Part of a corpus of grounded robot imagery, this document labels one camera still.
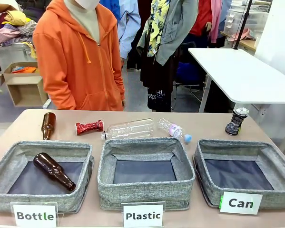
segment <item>can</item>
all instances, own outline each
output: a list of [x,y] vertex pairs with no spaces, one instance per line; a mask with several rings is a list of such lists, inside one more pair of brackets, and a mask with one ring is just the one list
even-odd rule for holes
[[225,131],[229,135],[238,135],[241,130],[242,122],[249,116],[249,110],[240,107],[233,110],[231,122],[227,124]]

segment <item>blue bottle cap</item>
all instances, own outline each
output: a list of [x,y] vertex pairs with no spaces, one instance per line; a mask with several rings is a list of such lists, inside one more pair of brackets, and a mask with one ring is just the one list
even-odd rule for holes
[[191,142],[191,139],[192,139],[192,136],[191,136],[191,135],[189,135],[189,134],[186,134],[186,135],[185,135],[185,143]]

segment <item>clear plastic bottle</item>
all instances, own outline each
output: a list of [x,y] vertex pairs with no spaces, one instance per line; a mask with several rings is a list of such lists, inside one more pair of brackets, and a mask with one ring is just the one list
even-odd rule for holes
[[127,138],[148,138],[154,132],[154,122],[152,119],[118,123],[108,127],[103,131],[101,138],[108,139],[127,139]]
[[179,139],[180,141],[184,141],[185,143],[189,143],[192,139],[191,135],[185,134],[184,129],[177,126],[176,124],[171,123],[165,118],[161,118],[158,121],[158,127],[169,133],[172,137]]

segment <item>orange hoodie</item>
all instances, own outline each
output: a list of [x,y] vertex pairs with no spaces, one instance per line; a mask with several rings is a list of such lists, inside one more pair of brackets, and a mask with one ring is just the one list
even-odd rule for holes
[[58,109],[122,111],[124,97],[117,21],[96,7],[100,44],[53,0],[38,21],[33,44],[44,90]]

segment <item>cardboard box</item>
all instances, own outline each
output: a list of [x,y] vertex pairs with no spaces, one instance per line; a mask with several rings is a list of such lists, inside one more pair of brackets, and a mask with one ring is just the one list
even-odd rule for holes
[[7,69],[4,71],[3,75],[0,78],[0,85],[2,85],[5,81],[8,82],[10,79],[14,77],[27,77],[27,76],[40,76],[39,71],[32,74],[12,74],[12,69],[14,67],[36,67],[38,68],[37,62],[19,62],[19,63],[11,63]]
[[13,77],[6,84],[16,107],[39,107],[48,99],[41,76]]

